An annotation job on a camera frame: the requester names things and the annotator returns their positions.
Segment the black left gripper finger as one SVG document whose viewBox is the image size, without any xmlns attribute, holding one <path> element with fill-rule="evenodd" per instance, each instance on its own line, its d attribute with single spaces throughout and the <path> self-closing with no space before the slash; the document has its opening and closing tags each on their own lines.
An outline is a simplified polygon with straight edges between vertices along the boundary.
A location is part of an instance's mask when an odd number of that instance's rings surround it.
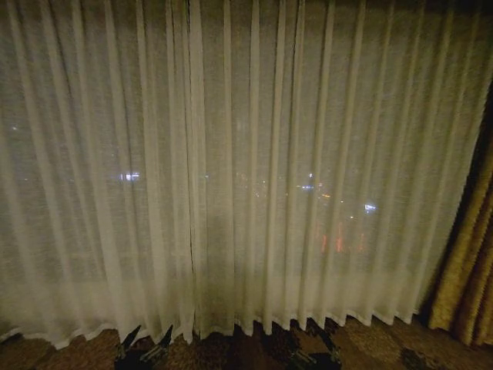
<svg viewBox="0 0 493 370">
<path fill-rule="evenodd" d="M 157 345 L 139 357 L 142 363 L 158 363 L 168 352 L 172 339 L 173 325 L 170 325 L 164 337 Z"/>
<path fill-rule="evenodd" d="M 116 356 L 115 356 L 115 361 L 120 361 L 123 360 L 128 351 L 130 350 L 131 345 L 133 344 L 134 340 L 136 339 L 136 336 L 139 333 L 139 330 L 141 328 L 141 325 L 138 325 L 136 328 L 134 328 L 128 335 L 123 339 L 121 343 L 119 343 L 116 346 Z"/>
</svg>

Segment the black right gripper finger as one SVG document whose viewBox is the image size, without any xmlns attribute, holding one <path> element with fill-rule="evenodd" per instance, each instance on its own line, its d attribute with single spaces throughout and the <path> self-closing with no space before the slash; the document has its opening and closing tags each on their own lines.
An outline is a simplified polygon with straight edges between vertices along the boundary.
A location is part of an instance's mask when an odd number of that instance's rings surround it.
<svg viewBox="0 0 493 370">
<path fill-rule="evenodd" d="M 276 339 L 276 360 L 285 367 L 309 367 L 310 360 L 302 349 L 301 333 L 298 328 L 281 328 Z"/>
<path fill-rule="evenodd" d="M 340 349 L 332 339 L 338 328 L 337 323 L 330 318 L 326 318 L 322 326 L 312 318 L 307 320 L 307 333 L 317 342 L 308 354 L 316 362 L 341 362 Z"/>
</svg>

